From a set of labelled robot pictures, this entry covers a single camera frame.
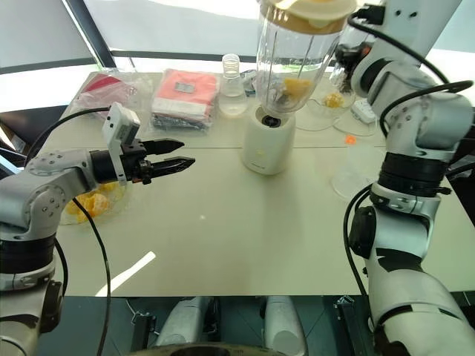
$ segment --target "blender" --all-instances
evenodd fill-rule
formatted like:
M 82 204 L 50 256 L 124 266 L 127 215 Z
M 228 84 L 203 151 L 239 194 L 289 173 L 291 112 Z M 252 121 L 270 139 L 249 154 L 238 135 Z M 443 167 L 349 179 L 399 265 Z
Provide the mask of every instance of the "blender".
M 355 0 L 262 0 L 255 89 L 260 106 L 243 146 L 244 164 L 262 174 L 285 168 L 295 114 L 325 72 Z

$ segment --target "white table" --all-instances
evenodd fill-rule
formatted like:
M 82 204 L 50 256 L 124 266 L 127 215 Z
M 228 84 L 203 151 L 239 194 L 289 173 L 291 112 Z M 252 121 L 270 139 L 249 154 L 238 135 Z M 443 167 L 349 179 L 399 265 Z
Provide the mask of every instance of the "white table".
M 221 120 L 216 126 L 243 124 Z M 56 129 L 45 150 L 103 148 L 100 126 L 95 119 L 74 119 Z M 244 167 L 240 149 L 226 146 L 231 131 L 225 140 L 211 138 L 224 147 L 190 140 L 168 155 L 196 163 L 150 185 L 131 185 L 125 208 L 96 220 L 112 277 L 135 272 L 113 295 L 358 294 L 342 241 L 347 202 L 330 186 L 346 154 L 344 134 L 333 131 L 297 131 L 288 169 L 273 177 Z M 379 145 L 378 137 L 368 142 Z M 70 268 L 68 294 L 96 295 L 105 273 L 91 227 L 61 226 L 57 236 Z M 459 200 L 443 197 L 423 267 L 451 291 L 472 290 L 474 251 L 475 229 Z M 155 258 L 135 265 L 150 252 Z M 359 257 L 356 264 L 364 265 Z

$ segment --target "red package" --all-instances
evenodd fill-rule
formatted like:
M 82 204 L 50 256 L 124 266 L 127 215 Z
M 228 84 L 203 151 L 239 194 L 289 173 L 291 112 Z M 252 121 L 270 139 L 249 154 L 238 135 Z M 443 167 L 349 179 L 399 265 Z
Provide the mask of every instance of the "red package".
M 115 83 L 119 83 L 121 80 L 114 78 L 113 76 L 109 76 L 107 74 L 98 73 L 92 80 L 82 89 L 81 93 L 85 93 L 86 91 L 96 90 L 106 85 L 111 85 Z
M 217 79 L 212 74 L 168 69 L 157 89 L 152 111 L 157 114 L 210 121 Z

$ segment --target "white cylinder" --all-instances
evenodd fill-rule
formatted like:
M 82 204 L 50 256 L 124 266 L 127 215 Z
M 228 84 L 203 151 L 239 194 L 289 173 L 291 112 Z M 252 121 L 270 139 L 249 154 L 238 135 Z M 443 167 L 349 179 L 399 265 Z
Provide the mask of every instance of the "white cylinder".
M 261 174 L 281 172 L 292 152 L 294 135 L 293 113 L 269 116 L 260 106 L 247 125 L 243 146 L 244 165 Z
M 305 333 L 290 297 L 267 297 L 263 338 L 268 349 L 287 356 L 308 355 Z

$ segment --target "blender jar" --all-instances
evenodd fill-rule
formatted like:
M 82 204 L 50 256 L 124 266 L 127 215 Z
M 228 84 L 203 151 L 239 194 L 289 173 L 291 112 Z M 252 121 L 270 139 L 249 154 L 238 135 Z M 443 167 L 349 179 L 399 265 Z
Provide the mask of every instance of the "blender jar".
M 263 0 L 256 93 L 282 116 L 302 108 L 323 76 L 354 0 Z

